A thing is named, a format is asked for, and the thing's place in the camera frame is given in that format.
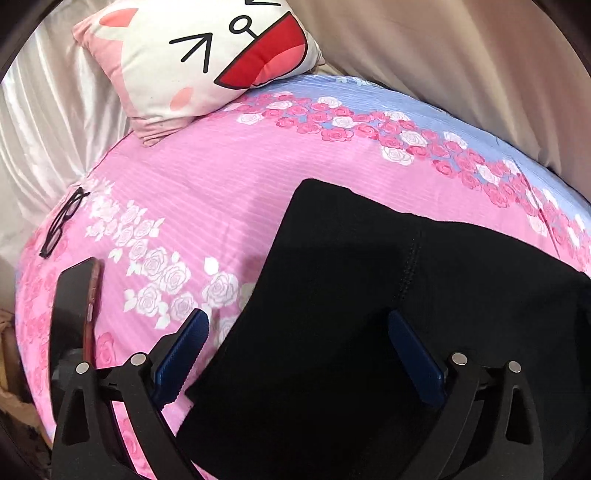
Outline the white satin curtain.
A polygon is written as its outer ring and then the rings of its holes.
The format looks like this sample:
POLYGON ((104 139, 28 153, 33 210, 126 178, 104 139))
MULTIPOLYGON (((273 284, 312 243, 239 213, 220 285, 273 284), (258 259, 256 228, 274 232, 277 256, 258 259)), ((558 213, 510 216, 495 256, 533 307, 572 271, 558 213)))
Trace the white satin curtain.
POLYGON ((1 22, 1 307, 33 231, 129 131, 101 68, 72 28, 104 1, 4 1, 1 22))

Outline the pink rose bedsheet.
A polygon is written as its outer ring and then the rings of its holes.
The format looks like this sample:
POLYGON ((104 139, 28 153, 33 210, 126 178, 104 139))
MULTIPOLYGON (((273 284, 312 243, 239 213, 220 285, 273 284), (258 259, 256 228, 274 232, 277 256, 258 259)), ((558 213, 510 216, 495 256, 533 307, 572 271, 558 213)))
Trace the pink rose bedsheet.
MULTIPOLYGON (((156 146, 123 138, 78 186, 90 195, 51 256, 39 256, 47 230, 78 187, 26 245, 17 338, 53 442, 59 415, 50 399, 49 337, 61 272, 89 257, 102 263, 90 365, 97 369, 150 352, 193 310, 207 313, 207 341, 161 411, 184 453, 177 433, 192 408, 187 389, 245 309, 294 191, 308 179, 400 213, 507 235, 590 280, 590 205, 548 169, 404 95, 353 78, 286 81, 156 146)), ((158 479, 124 405, 113 409, 141 479, 158 479)), ((191 463, 200 479, 218 479, 191 463)))

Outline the brown clutter beside bed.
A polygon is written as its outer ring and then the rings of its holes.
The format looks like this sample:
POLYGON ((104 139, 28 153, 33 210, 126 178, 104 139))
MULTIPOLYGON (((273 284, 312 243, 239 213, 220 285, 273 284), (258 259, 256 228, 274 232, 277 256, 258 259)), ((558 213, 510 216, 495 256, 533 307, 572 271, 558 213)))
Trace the brown clutter beside bed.
POLYGON ((34 429, 52 449, 29 390, 16 341, 14 315, 1 310, 1 411, 34 429))

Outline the black eyeglasses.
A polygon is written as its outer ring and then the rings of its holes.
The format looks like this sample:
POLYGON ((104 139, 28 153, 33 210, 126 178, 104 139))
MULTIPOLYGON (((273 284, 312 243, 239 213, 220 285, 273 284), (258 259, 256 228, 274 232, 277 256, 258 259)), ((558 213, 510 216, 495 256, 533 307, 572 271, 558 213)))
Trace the black eyeglasses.
POLYGON ((42 259, 47 259, 51 256, 63 235, 64 225, 73 218, 82 201, 89 195, 89 192, 85 191, 82 187, 78 187, 65 201, 47 230, 44 242, 39 251, 39 256, 42 259))

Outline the cartoon face pillow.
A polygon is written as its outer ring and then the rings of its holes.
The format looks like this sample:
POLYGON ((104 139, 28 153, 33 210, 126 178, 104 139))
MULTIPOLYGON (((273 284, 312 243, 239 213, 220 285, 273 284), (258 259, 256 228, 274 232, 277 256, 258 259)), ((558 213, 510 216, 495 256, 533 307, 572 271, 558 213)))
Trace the cartoon face pillow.
POLYGON ((72 34, 110 80, 145 146, 247 90, 324 61, 286 1, 115 1, 72 34))

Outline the beige curtain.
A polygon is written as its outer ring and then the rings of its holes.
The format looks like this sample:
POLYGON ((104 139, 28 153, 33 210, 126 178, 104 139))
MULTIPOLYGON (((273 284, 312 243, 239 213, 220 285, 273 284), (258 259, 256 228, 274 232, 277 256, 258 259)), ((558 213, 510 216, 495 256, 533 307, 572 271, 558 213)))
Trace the beige curtain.
POLYGON ((590 192, 586 1, 295 1, 325 69, 404 92, 590 192))

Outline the black pants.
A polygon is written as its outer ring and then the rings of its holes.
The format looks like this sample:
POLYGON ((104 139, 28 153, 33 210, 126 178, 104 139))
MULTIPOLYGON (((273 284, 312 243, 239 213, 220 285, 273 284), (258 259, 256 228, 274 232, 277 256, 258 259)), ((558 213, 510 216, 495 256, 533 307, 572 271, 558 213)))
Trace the black pants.
POLYGON ((465 223, 400 213, 308 179, 256 287, 187 389, 177 440, 218 479, 398 479, 437 422, 389 335, 435 360, 518 362, 547 479, 590 475, 590 280, 465 223))

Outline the smartphone with red case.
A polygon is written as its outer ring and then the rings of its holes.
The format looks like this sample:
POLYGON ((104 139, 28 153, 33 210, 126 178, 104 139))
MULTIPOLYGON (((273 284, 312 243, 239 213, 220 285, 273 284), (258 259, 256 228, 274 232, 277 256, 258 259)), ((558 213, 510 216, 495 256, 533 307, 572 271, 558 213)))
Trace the smartphone with red case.
POLYGON ((69 381, 80 362, 94 364, 95 304, 102 263, 89 257, 58 277, 49 337, 49 386, 54 419, 58 418, 69 381))

